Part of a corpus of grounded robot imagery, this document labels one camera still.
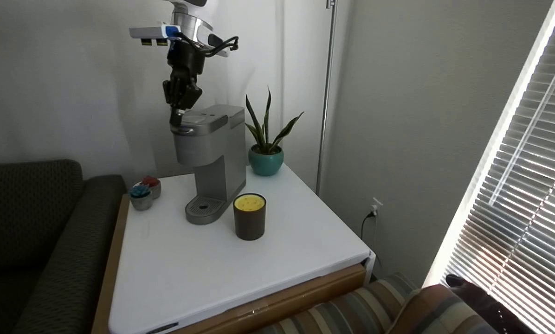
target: gray sofa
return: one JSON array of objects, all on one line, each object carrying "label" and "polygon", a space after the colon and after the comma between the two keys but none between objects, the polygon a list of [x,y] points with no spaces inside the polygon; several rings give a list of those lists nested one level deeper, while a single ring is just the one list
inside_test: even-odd
[{"label": "gray sofa", "polygon": [[0,166],[0,333],[88,333],[123,182]]}]

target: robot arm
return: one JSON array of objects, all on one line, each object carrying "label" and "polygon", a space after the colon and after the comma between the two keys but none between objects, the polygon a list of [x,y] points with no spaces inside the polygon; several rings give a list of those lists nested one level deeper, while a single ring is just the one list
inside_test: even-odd
[{"label": "robot arm", "polygon": [[177,127],[183,110],[190,110],[201,95],[196,76],[201,75],[203,60],[224,56],[226,49],[237,50],[237,37],[222,41],[211,34],[213,28],[203,15],[213,8],[205,8],[205,0],[170,0],[170,4],[174,6],[170,26],[129,28],[129,36],[140,39],[142,45],[151,45],[151,41],[157,47],[168,45],[170,76],[162,82],[162,93],[170,106],[170,125]]}]

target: blue pot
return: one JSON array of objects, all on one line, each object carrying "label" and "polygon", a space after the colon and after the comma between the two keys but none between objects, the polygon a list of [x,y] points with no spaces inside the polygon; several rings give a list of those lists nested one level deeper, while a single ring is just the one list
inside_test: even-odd
[{"label": "blue pot", "polygon": [[252,166],[253,175],[270,177],[276,175],[283,160],[281,149],[272,154],[255,153],[255,145],[248,151],[248,162]]}]

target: white wall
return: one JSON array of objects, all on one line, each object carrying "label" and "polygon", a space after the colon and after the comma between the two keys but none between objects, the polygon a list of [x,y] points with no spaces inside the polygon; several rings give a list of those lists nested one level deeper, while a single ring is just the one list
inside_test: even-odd
[{"label": "white wall", "polygon": [[549,2],[355,0],[324,201],[420,282]]},{"label": "white wall", "polygon": [[[86,177],[122,173],[125,182],[181,173],[161,91],[166,49],[127,37],[129,26],[168,23],[170,8],[162,0],[0,2],[0,162],[64,156]],[[263,104],[268,88],[276,125],[305,110],[285,160],[307,184],[315,177],[298,153],[313,151],[318,138],[322,15],[292,0],[218,2],[214,30],[239,36],[240,49],[205,62],[194,106],[242,106],[242,95]]]}]

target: electrical outlet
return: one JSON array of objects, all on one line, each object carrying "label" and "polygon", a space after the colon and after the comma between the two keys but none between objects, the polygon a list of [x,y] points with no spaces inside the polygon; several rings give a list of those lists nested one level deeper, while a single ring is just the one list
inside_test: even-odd
[{"label": "electrical outlet", "polygon": [[383,206],[383,203],[374,199],[374,197],[370,197],[370,201],[372,201],[370,203],[370,214],[376,217],[380,214],[380,208]]}]

